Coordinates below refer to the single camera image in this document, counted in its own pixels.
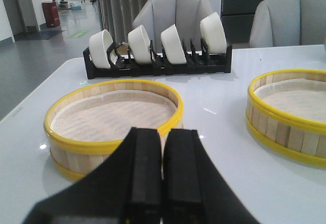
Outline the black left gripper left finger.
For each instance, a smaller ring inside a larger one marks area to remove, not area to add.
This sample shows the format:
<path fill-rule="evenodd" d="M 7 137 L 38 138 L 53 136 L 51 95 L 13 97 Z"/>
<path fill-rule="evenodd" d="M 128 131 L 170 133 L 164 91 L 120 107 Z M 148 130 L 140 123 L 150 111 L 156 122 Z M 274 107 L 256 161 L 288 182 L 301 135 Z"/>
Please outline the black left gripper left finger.
<path fill-rule="evenodd" d="M 131 128 L 100 166 L 38 202 L 24 223 L 159 223 L 161 145 L 154 129 Z"/>

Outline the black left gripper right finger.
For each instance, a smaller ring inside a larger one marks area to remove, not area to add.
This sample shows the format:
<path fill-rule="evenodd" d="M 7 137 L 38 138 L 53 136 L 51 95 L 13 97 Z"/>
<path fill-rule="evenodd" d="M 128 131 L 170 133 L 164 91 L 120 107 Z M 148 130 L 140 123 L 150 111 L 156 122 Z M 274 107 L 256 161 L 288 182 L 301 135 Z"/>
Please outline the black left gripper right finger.
<path fill-rule="evenodd" d="M 164 223 L 258 223 L 212 163 L 197 131 L 171 130 L 163 162 Z"/>

